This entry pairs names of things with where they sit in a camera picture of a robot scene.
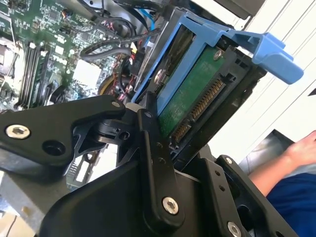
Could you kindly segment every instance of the hard drive screw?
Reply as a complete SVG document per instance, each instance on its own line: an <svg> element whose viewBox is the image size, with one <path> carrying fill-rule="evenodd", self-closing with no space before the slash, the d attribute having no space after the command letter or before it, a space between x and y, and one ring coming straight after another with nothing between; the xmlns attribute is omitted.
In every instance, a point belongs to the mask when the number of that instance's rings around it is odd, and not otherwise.
<svg viewBox="0 0 316 237"><path fill-rule="evenodd" d="M170 214L176 215L179 212L177 202L171 197L165 197L162 200L163 208Z"/></svg>
<svg viewBox="0 0 316 237"><path fill-rule="evenodd" d="M227 223L227 227L228 227L229 232L232 233L234 237L241 237L240 229L234 222L229 221Z"/></svg>
<svg viewBox="0 0 316 237"><path fill-rule="evenodd" d="M221 50L218 50L215 54L214 54L214 61L217 61L218 59L220 59L223 55L223 52Z"/></svg>
<svg viewBox="0 0 316 237"><path fill-rule="evenodd" d="M14 139L25 139L31 134L30 130L26 126L18 124L7 127L5 132L8 137Z"/></svg>
<svg viewBox="0 0 316 237"><path fill-rule="evenodd" d="M115 101L112 102L112 105L114 105L115 107L120 107L119 103Z"/></svg>
<svg viewBox="0 0 316 237"><path fill-rule="evenodd" d="M228 162L228 164L233 164L233 161L228 157L226 157L226 161Z"/></svg>

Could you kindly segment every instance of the blue cable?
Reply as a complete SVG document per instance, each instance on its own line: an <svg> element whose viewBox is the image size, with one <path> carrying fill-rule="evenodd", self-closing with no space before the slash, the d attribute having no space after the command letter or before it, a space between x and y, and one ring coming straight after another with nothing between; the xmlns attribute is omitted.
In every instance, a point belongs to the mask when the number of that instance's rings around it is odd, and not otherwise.
<svg viewBox="0 0 316 237"><path fill-rule="evenodd" d="M144 14L144 16L148 17L151 21L151 25L150 25L150 30L153 31L155 29L155 21L153 19L153 16L151 14L149 14L145 9L139 9L141 13ZM145 46L148 44L150 40L150 37L147 38Z"/></svg>

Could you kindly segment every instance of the motherboard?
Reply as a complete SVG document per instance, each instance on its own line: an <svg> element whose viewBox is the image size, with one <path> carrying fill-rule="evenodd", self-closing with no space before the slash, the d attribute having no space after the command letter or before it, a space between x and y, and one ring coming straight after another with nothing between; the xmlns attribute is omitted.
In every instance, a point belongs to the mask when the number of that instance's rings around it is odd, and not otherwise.
<svg viewBox="0 0 316 237"><path fill-rule="evenodd" d="M116 63L112 56L93 63L80 59L83 48L114 36L54 0L0 0L0 37L16 46L11 50L18 55L12 62L16 73L0 72L4 80L20 83L16 108L45 105L60 86L69 92L68 100L96 95ZM0 61L7 61L6 54L0 54Z"/></svg>

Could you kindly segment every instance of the person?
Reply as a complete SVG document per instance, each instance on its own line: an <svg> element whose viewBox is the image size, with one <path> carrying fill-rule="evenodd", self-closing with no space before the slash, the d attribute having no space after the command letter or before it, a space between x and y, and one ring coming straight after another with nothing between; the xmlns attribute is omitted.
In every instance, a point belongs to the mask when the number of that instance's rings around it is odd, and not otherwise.
<svg viewBox="0 0 316 237"><path fill-rule="evenodd" d="M284 177L302 165L314 163L316 131L249 176L299 237L316 237L316 173Z"/></svg>

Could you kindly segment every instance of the hand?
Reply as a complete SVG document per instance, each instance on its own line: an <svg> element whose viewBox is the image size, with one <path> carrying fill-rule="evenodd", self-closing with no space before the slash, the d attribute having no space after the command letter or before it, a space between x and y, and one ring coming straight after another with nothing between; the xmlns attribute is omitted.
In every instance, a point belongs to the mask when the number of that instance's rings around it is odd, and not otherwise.
<svg viewBox="0 0 316 237"><path fill-rule="evenodd" d="M316 163L316 131L289 146L282 156L289 159L294 168Z"/></svg>

